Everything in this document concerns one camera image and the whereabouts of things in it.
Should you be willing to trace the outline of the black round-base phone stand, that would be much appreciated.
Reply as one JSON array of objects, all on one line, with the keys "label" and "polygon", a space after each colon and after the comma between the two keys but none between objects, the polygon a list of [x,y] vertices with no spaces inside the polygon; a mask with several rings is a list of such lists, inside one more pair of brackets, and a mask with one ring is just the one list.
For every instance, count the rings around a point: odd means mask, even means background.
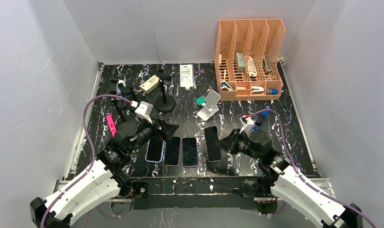
[{"label": "black round-base phone stand", "polygon": [[124,83],[118,83],[117,87],[120,90],[122,97],[130,101],[138,102],[133,86],[126,87]]}]

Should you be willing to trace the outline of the white phone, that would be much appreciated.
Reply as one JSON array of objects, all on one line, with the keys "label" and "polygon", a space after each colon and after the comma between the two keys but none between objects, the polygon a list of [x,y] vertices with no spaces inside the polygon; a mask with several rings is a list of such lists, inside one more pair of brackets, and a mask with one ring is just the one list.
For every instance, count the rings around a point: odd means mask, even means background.
[{"label": "white phone", "polygon": [[204,137],[206,141],[206,152],[208,161],[220,161],[222,159],[221,149],[215,145],[215,143],[219,140],[217,127],[211,126],[205,128]]}]

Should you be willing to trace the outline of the purple phone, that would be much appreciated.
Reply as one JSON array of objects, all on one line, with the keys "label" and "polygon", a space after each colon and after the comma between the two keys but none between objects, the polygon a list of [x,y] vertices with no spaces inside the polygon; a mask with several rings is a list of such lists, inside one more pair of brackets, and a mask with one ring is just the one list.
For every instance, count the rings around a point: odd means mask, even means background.
[{"label": "purple phone", "polygon": [[183,166],[185,168],[198,166],[197,140],[194,137],[182,140]]}]

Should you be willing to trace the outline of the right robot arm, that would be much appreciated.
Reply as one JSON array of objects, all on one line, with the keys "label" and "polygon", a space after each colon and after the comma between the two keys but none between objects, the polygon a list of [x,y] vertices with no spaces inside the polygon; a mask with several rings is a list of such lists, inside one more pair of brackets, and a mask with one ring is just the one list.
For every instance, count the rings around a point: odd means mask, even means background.
[{"label": "right robot arm", "polygon": [[318,228],[362,228],[361,210],[354,203],[343,206],[301,172],[292,162],[276,151],[271,138],[259,130],[247,135],[240,129],[215,142],[222,150],[243,153],[258,162],[262,175],[257,178],[254,192],[284,200]]}]

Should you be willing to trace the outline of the white-edged black smartphone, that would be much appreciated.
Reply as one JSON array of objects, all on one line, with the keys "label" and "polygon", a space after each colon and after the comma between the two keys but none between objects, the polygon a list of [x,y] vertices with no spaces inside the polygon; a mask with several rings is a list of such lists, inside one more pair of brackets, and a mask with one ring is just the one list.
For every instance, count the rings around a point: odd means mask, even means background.
[{"label": "white-edged black smartphone", "polygon": [[170,141],[165,145],[164,152],[164,165],[165,166],[178,166],[180,159],[181,138],[173,136]]}]

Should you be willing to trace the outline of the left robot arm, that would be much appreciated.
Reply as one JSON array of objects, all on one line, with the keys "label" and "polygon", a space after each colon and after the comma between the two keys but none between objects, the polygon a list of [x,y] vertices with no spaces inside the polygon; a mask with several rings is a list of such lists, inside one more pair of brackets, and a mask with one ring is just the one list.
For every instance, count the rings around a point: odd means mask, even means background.
[{"label": "left robot arm", "polygon": [[31,201],[33,223],[38,228],[69,228],[104,201],[131,196],[134,184],[123,168],[131,161],[132,154],[151,139],[169,141],[178,128],[179,125],[162,119],[122,123],[79,175],[48,197]]}]

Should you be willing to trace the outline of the light blue phone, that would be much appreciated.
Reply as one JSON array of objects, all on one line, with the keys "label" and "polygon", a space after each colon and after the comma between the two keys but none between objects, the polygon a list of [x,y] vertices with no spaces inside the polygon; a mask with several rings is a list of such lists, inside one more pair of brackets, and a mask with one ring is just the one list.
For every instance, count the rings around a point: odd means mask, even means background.
[{"label": "light blue phone", "polygon": [[162,161],[164,141],[161,139],[150,139],[147,146],[145,160],[150,163]]}]

